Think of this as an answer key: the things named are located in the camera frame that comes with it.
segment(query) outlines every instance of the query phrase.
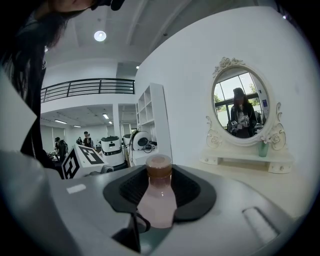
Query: bottle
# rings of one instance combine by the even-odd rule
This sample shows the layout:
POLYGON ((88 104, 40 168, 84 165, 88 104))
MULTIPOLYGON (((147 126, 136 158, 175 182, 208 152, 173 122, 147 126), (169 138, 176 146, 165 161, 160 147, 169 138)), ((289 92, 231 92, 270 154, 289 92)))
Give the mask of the bottle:
POLYGON ((158 154, 150 156, 145 164, 149 185, 137 206, 138 212, 150 222, 151 227, 170 228, 177 209, 176 197, 171 188, 171 159, 158 154))

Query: white cabinet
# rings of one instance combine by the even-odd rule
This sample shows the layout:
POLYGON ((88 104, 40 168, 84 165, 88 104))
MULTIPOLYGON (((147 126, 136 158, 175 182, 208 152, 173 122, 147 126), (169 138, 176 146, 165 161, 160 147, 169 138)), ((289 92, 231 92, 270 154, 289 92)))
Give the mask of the white cabinet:
POLYGON ((151 134, 151 140, 157 142, 157 146, 151 152, 147 149, 145 152, 143 150, 130 152, 130 163, 132 165, 144 165, 146 159, 155 154, 166 155, 172 159, 163 86, 150 83, 145 92, 139 97, 135 107, 137 129, 151 134))

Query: fluorescent light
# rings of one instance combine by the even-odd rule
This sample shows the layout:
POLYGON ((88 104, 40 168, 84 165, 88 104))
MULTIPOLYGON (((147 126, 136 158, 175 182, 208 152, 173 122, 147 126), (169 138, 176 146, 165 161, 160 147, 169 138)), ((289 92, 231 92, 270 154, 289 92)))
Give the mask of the fluorescent light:
POLYGON ((57 123, 66 124, 66 122, 60 121, 60 120, 54 120, 57 123))
POLYGON ((94 39, 97 40, 98 42, 102 42, 107 38, 107 34, 103 31, 97 31, 94 33, 94 39))

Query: vanity mirror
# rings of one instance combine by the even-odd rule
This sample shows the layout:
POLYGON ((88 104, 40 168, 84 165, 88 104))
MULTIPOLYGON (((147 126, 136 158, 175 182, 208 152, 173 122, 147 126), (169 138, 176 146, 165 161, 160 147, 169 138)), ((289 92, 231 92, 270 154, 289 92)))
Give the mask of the vanity mirror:
POLYGON ((209 124, 200 161, 265 162, 272 173, 288 173, 293 157, 281 124, 281 103, 264 75, 244 61, 223 57, 208 93, 209 124))

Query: balcony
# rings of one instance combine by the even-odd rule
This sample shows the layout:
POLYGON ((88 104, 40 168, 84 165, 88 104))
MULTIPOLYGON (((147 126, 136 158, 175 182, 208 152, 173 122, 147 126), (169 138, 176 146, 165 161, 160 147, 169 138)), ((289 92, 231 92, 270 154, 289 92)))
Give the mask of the balcony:
POLYGON ((41 90, 41 103, 81 95, 135 94, 135 80, 89 78, 57 83, 41 90))

